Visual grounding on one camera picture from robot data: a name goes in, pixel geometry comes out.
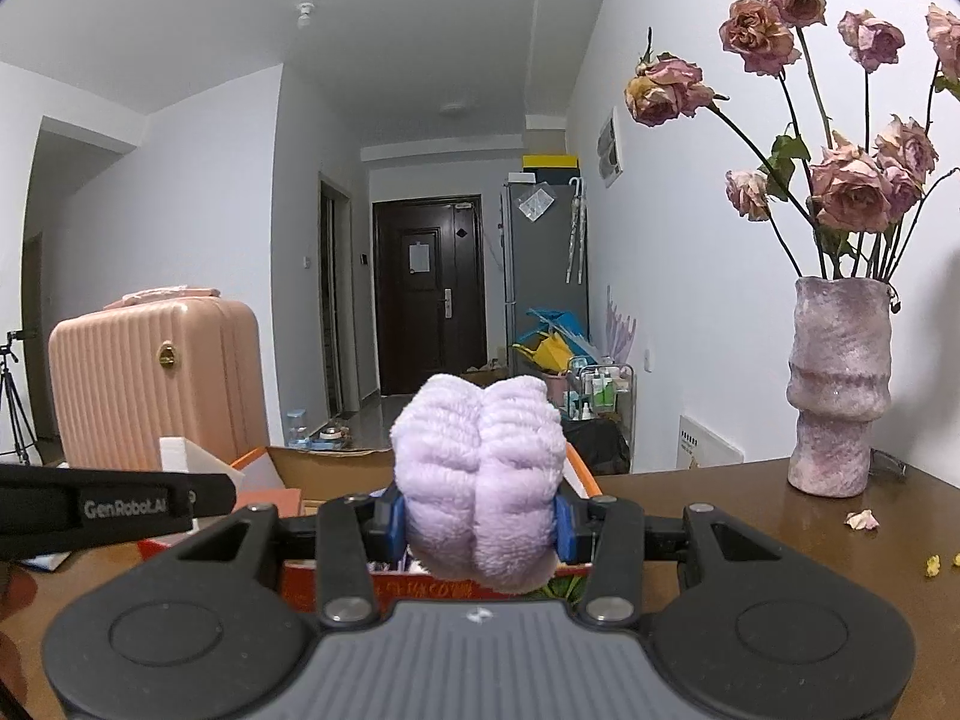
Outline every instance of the white logo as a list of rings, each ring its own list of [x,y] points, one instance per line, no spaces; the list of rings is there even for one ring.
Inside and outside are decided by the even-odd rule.
[[[491,619],[493,612],[488,608],[477,607],[467,612],[467,620],[477,625],[483,625],[484,620]]]
[[[146,501],[124,501],[117,499],[113,503],[83,503],[83,516],[87,519],[109,519],[109,517],[141,517],[143,514],[166,514],[167,502],[163,498]]]

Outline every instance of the wooden table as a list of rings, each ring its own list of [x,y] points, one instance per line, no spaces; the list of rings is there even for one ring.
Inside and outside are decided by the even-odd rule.
[[[906,482],[872,479],[867,493],[847,501],[812,498],[786,484],[786,462],[723,469],[605,477],[605,493],[632,498],[650,514],[678,517],[683,505],[707,501],[819,560],[893,603],[917,639],[917,665],[896,710],[898,720],[943,720],[960,713],[960,490],[910,469]],[[871,508],[880,531],[854,532],[847,512]],[[943,562],[936,579],[923,576],[926,558]],[[37,595],[0,623],[23,666],[27,709],[37,720],[63,715],[40,664],[40,640],[70,600],[138,560],[131,545],[86,552],[52,575],[35,575]],[[677,594],[672,563],[647,563],[644,605],[657,610]]]

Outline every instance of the tripod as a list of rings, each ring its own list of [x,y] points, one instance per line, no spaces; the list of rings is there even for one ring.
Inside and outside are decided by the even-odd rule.
[[[21,464],[28,466],[30,464],[30,454],[27,450],[31,446],[37,445],[37,436],[34,435],[34,431],[30,427],[30,420],[27,419],[20,394],[16,391],[16,382],[13,381],[13,372],[10,370],[10,364],[7,361],[7,357],[11,357],[13,362],[20,362],[16,354],[13,353],[13,342],[21,341],[22,338],[22,330],[16,333],[7,333],[7,342],[0,344],[0,413],[3,412],[3,399],[6,397],[11,432],[13,433],[13,451],[0,452],[0,458],[5,455],[16,455]],[[25,442],[24,433],[30,439],[30,443]]]

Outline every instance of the refrigerator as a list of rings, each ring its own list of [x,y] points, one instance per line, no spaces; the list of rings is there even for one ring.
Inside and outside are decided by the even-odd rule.
[[[512,376],[530,372],[530,365],[512,345],[539,324],[537,319],[528,316],[527,311],[531,308],[572,312],[589,338],[586,261],[583,283],[577,283],[579,244],[570,283],[566,283],[573,187],[566,184],[551,185],[556,199],[536,221],[531,221],[518,207],[531,186],[508,183],[500,196],[507,360]]]

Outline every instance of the vase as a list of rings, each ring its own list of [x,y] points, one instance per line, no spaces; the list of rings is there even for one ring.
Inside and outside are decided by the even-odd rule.
[[[800,416],[787,479],[811,495],[860,495],[871,423],[890,406],[889,287],[800,278],[794,326],[786,399]]]

